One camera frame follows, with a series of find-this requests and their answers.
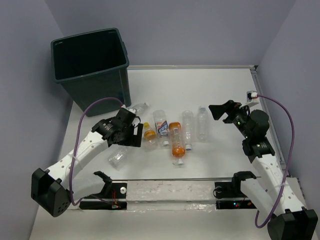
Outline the clear tall bottle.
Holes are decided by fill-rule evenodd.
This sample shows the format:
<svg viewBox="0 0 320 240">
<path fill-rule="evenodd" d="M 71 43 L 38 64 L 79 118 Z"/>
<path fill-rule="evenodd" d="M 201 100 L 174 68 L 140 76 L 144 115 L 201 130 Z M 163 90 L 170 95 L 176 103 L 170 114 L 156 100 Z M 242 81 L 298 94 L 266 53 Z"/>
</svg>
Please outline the clear tall bottle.
<svg viewBox="0 0 320 240">
<path fill-rule="evenodd" d="M 197 138 L 201 142 L 205 142 L 208 139 L 209 134 L 209 114 L 205 107 L 200 106 L 198 108 L 197 117 L 196 117 L 196 133 Z"/>
</svg>

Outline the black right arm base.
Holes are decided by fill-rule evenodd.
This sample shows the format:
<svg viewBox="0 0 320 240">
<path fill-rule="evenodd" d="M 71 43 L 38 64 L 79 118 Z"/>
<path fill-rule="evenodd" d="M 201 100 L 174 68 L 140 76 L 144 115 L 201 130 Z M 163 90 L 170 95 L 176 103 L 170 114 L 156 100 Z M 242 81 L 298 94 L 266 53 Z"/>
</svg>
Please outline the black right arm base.
<svg viewBox="0 0 320 240">
<path fill-rule="evenodd" d="M 256 209 L 252 201 L 241 192 L 241 182 L 251 178 L 256 179 L 251 171 L 239 171 L 233 174 L 231 181 L 215 182 L 212 194 L 216 198 L 216 209 Z"/>
</svg>

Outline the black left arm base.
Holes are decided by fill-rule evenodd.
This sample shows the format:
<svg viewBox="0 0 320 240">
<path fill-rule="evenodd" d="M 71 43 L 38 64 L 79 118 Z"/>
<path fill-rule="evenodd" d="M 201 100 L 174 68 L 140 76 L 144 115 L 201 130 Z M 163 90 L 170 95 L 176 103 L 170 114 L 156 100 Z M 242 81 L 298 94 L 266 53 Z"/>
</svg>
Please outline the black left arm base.
<svg viewBox="0 0 320 240">
<path fill-rule="evenodd" d="M 79 204 L 81 210 L 119 211 L 127 209 L 127 183 L 114 182 L 101 171 L 93 173 L 104 182 L 102 190 L 85 197 Z"/>
</svg>

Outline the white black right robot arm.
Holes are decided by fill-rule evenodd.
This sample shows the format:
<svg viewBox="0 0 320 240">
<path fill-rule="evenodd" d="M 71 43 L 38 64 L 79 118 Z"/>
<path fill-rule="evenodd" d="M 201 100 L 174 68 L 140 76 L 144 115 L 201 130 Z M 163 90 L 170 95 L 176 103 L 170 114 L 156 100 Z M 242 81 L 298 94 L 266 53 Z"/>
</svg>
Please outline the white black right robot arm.
<svg viewBox="0 0 320 240">
<path fill-rule="evenodd" d="M 230 190 L 235 196 L 245 195 L 260 214 L 266 216 L 267 231 L 272 240 L 310 240 L 318 223 L 313 209 L 307 209 L 297 198 L 278 164 L 275 151 L 266 137 L 269 116 L 262 110 L 249 112 L 248 106 L 229 100 L 222 105 L 210 105 L 214 120 L 223 114 L 225 124 L 234 124 L 244 136 L 242 149 L 259 173 L 263 186 L 250 171 L 233 175 Z"/>
</svg>

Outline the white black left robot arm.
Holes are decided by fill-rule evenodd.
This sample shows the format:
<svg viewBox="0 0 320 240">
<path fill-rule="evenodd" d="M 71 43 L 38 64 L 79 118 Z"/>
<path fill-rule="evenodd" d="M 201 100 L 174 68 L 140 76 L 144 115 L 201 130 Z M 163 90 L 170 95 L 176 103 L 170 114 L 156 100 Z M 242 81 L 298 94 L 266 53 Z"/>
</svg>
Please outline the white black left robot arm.
<svg viewBox="0 0 320 240">
<path fill-rule="evenodd" d="M 112 145 L 141 147 L 143 124 L 136 108 L 121 107 L 114 117 L 96 123 L 83 140 L 61 160 L 31 176 L 31 198 L 52 217 L 63 214 L 77 200 L 104 198 L 110 194 L 112 179 L 100 170 L 76 178 L 97 155 Z"/>
</svg>

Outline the clear crushed bottle blue cap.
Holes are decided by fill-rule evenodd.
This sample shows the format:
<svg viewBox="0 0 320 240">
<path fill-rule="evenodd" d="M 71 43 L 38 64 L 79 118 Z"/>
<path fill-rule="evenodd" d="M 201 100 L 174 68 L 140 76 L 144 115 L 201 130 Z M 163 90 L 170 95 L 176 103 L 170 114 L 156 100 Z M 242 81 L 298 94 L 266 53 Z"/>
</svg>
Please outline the clear crushed bottle blue cap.
<svg viewBox="0 0 320 240">
<path fill-rule="evenodd" d="M 129 148 L 127 146 L 119 146 L 107 159 L 107 161 L 110 163 L 110 165 L 116 169 L 119 170 L 128 155 Z"/>
</svg>

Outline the clear bottle white cap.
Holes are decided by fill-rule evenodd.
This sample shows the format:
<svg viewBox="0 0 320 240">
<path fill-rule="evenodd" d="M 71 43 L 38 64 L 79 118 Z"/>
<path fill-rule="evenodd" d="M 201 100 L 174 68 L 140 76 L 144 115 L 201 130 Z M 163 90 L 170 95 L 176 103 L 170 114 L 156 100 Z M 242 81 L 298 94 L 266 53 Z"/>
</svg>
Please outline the clear bottle white cap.
<svg viewBox="0 0 320 240">
<path fill-rule="evenodd" d="M 190 110 L 182 113 L 182 133 L 185 150 L 191 151 L 193 149 L 194 138 L 194 114 Z"/>
</svg>

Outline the small bottle orange label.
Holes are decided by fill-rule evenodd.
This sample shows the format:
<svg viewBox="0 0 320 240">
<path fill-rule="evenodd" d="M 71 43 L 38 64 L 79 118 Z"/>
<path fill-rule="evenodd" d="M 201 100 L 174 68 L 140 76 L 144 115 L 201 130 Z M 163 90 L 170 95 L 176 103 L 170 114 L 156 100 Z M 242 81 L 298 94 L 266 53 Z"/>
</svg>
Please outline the small bottle orange label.
<svg viewBox="0 0 320 240">
<path fill-rule="evenodd" d="M 143 124 L 144 147 L 147 151 L 155 150 L 158 147 L 156 132 L 152 129 L 148 122 Z"/>
</svg>

